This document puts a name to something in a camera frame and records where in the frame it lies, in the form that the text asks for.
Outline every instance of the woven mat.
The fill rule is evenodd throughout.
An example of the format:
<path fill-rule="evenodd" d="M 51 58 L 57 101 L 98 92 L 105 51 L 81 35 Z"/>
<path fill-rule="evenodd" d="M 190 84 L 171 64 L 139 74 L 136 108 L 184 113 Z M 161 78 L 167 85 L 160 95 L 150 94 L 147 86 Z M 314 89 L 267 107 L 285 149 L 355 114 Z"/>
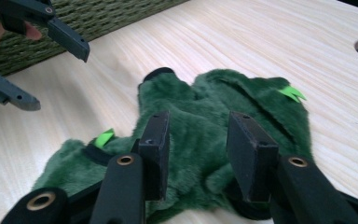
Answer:
<path fill-rule="evenodd" d="M 116 29 L 174 7 L 186 0 L 56 0 L 52 5 L 57 17 L 88 41 Z M 6 32 L 0 43 L 0 75 L 7 76 L 65 51 L 47 37 L 39 41 Z"/>

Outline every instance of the wood grain surface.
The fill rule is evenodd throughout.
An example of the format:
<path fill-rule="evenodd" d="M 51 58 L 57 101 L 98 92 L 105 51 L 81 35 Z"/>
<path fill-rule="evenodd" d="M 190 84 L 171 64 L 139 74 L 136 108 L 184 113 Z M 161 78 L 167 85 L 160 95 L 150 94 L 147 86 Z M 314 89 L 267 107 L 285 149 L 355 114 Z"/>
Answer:
<path fill-rule="evenodd" d="M 137 85 L 161 66 L 189 84 L 215 68 L 288 79 L 307 97 L 317 164 L 358 198 L 357 41 L 358 8 L 338 1 L 196 0 L 92 41 L 87 63 L 64 53 L 10 76 L 42 109 L 0 105 L 0 220 L 65 140 L 131 135 Z M 167 223 L 253 222 L 216 210 Z"/>

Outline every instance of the bright green tag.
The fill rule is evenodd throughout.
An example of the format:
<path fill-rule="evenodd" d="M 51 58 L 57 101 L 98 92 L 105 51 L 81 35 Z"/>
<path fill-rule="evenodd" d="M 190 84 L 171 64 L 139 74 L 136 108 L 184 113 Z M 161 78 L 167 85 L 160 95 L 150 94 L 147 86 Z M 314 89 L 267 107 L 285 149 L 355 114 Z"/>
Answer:
<path fill-rule="evenodd" d="M 285 96 L 288 96 L 288 97 L 292 98 L 294 101 L 296 101 L 298 103 L 300 103 L 300 100 L 298 98 L 301 98 L 303 100 L 307 100 L 305 98 L 305 96 L 300 91 L 298 91 L 297 89 L 295 89 L 295 88 L 293 88 L 291 86 L 287 86 L 284 89 L 280 90 L 279 92 L 282 93 Z"/>
<path fill-rule="evenodd" d="M 113 129 L 101 133 L 100 136 L 95 139 L 94 146 L 102 148 L 113 136 L 115 136 L 115 131 L 113 131 Z"/>

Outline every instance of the light wood tabletop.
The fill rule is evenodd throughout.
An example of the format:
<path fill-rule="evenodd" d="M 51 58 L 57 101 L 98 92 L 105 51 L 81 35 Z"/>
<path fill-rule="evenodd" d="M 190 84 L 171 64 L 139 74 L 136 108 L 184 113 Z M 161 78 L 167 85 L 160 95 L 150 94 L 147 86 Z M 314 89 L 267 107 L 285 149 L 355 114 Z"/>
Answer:
<path fill-rule="evenodd" d="M 87 63 L 64 53 L 10 76 L 42 109 L 0 105 L 0 220 L 65 140 L 131 135 L 137 86 L 161 66 L 189 84 L 215 68 L 288 79 L 307 97 L 316 163 L 358 198 L 357 41 L 358 8 L 338 1 L 195 0 L 90 42 Z M 216 210 L 168 223 L 252 222 Z"/>

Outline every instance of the dark green stuffed toy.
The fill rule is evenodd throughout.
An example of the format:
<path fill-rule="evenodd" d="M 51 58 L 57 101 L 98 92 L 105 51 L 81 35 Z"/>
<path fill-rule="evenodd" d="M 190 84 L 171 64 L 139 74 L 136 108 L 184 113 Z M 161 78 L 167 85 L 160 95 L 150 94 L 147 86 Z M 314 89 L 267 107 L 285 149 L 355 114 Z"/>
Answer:
<path fill-rule="evenodd" d="M 287 80 L 248 78 L 232 70 L 199 75 L 192 86 L 169 68 L 149 74 L 139 86 L 140 118 L 130 137 L 114 136 L 102 150 L 129 152 L 148 119 L 170 111 L 171 150 L 167 198 L 146 203 L 148 223 L 159 223 L 186 209 L 233 210 L 223 193 L 234 174 L 226 153 L 230 111 L 253 117 L 279 144 L 280 153 L 311 159 L 308 113 L 291 94 Z M 103 179 L 105 166 L 83 153 L 78 140 L 66 141 L 48 161 L 34 189 L 59 187 L 69 196 Z"/>

